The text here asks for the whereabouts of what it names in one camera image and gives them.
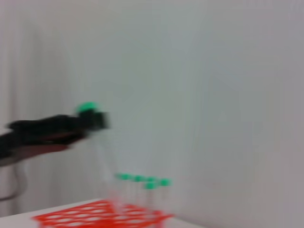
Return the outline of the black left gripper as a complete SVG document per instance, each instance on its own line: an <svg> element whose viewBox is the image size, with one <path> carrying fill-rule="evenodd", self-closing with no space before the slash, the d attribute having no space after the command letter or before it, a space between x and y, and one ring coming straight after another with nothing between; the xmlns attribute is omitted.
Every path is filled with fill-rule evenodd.
<svg viewBox="0 0 304 228"><path fill-rule="evenodd" d="M81 126L89 131L109 129L107 113L83 111L79 114ZM76 125L76 118L55 115L40 120L20 120L8 125L9 132L0 136L0 160L20 161L38 155L61 152L86 138Z"/></svg>

